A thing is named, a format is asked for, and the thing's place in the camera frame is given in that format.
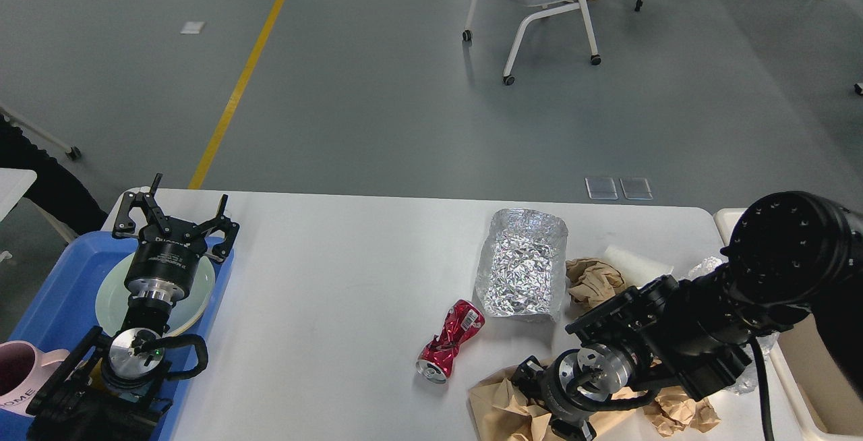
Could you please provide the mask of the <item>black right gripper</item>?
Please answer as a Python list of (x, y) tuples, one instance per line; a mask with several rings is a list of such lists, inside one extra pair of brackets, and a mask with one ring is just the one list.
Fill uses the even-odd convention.
[(586, 411), (573, 400), (573, 390), (594, 382), (599, 370), (583, 368), (576, 356), (559, 356), (543, 370), (536, 357), (528, 357), (515, 368), (512, 385), (533, 405), (545, 405), (552, 418), (549, 427), (564, 440), (592, 441), (596, 431)]

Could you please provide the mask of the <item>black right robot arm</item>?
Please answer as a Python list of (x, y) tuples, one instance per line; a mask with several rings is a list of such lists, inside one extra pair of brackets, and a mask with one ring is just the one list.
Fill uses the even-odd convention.
[(629, 287), (566, 327), (581, 340), (549, 366), (533, 356), (512, 383), (551, 413), (552, 432), (592, 440), (589, 418), (655, 401), (681, 386), (703, 400), (754, 363), (765, 439), (773, 439), (759, 337), (816, 320), (829, 355), (861, 393), (861, 214), (808, 192), (779, 192), (748, 207), (721, 253), (692, 281), (663, 275)]

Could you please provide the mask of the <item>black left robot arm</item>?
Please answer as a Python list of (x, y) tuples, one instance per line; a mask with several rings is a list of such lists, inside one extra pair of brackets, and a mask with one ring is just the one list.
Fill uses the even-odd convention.
[(240, 226), (226, 214), (197, 224), (167, 216), (148, 190), (121, 199), (111, 236), (136, 241), (123, 277), (123, 321), (95, 326), (40, 387), (27, 413), (28, 440), (148, 440), (173, 406), (164, 383), (198, 376), (208, 366), (200, 334), (170, 334), (171, 314), (197, 287), (202, 262), (228, 259)]

